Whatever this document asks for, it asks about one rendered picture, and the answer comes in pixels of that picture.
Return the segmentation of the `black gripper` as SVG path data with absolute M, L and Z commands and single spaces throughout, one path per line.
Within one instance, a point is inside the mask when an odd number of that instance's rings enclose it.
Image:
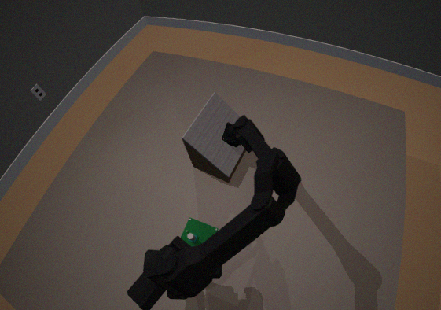
M 158 253 L 158 250 L 147 250 L 147 252 L 145 253 L 145 261 L 144 261 L 144 270 L 146 268 L 152 268 L 154 267 L 154 264 L 156 263 L 156 254 Z M 219 267 L 216 271 L 215 271 L 215 276 L 214 279 L 219 279 L 222 276 L 222 266 Z

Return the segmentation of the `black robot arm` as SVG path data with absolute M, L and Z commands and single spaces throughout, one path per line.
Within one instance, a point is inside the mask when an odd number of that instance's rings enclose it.
M 167 291 L 170 299 L 192 298 L 208 286 L 215 271 L 231 257 L 283 220 L 295 201 L 300 174 L 282 150 L 264 142 L 257 126 L 246 116 L 226 123 L 222 140 L 240 144 L 258 157 L 251 204 L 204 243 L 190 246 L 179 236 L 156 254 L 154 267 L 146 268 L 127 291 L 142 310 L 150 310 Z M 276 192 L 278 200 L 273 198 Z

